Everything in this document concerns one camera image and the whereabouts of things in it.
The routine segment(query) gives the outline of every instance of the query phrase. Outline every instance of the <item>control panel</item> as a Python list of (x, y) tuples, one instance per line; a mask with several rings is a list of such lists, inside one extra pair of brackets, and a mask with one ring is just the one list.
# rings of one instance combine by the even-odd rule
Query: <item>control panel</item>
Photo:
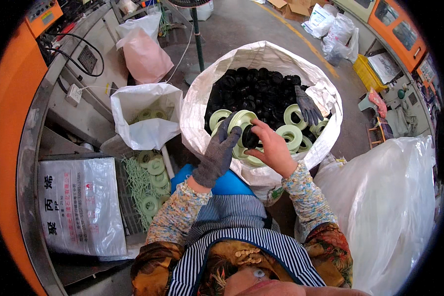
[(61, 15), (61, 7), (56, 0), (36, 0), (26, 13), (26, 23), (37, 38)]

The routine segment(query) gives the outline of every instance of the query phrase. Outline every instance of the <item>wooden stool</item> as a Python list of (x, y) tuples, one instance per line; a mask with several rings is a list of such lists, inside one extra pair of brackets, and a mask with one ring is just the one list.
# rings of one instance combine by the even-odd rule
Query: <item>wooden stool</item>
[[(370, 145), (370, 149), (373, 148), (373, 144), (376, 144), (375, 146), (377, 146), (377, 145), (385, 142), (385, 133), (383, 132), (383, 127), (380, 124), (380, 119), (378, 116), (377, 116), (376, 120), (377, 120), (377, 124), (374, 127), (367, 128), (367, 137), (368, 137), (368, 144)], [(370, 132), (372, 132), (372, 131), (376, 132), (375, 137), (380, 138), (379, 140), (372, 141), (372, 138), (370, 137)]]

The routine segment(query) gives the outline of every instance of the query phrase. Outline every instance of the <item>yellow plastic crate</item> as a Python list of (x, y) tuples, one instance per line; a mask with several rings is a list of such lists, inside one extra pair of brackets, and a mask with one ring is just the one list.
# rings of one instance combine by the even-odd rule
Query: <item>yellow plastic crate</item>
[(354, 63), (354, 70), (368, 91), (370, 91), (370, 87), (373, 87), (373, 89), (377, 92), (381, 92), (382, 90), (388, 88), (388, 86), (383, 85), (375, 71), (373, 71), (372, 67), (370, 67), (368, 64), (368, 59), (365, 56), (358, 55), (357, 60)]

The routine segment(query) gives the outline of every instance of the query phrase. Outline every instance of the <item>woman's right hand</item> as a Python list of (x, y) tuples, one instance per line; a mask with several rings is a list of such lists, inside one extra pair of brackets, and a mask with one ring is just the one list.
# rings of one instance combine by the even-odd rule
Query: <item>woman's right hand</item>
[(284, 139), (263, 121), (254, 119), (251, 123), (254, 125), (251, 130), (260, 138), (264, 152), (250, 149), (245, 151), (245, 154), (260, 159), (283, 178), (289, 178), (298, 167), (298, 163), (292, 159)]

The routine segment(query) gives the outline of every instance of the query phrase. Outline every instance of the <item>gray work glove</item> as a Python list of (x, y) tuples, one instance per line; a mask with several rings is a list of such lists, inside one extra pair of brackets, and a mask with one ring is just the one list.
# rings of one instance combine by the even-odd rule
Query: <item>gray work glove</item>
[(302, 119), (305, 122), (308, 122), (309, 126), (315, 126), (319, 122), (319, 120), (323, 120), (324, 116), (320, 112), (319, 108), (317, 108), (313, 99), (308, 96), (308, 94), (299, 87), (299, 85), (295, 85), (296, 92), (296, 103), (298, 103), (299, 109), (301, 109)]
[(197, 184), (206, 188), (213, 188), (215, 181), (223, 176), (230, 168), (232, 149), (242, 135), (240, 127), (233, 127), (227, 136), (227, 128), (236, 112), (224, 119), (217, 129), (217, 133), (209, 142), (201, 163), (193, 171), (193, 178)]

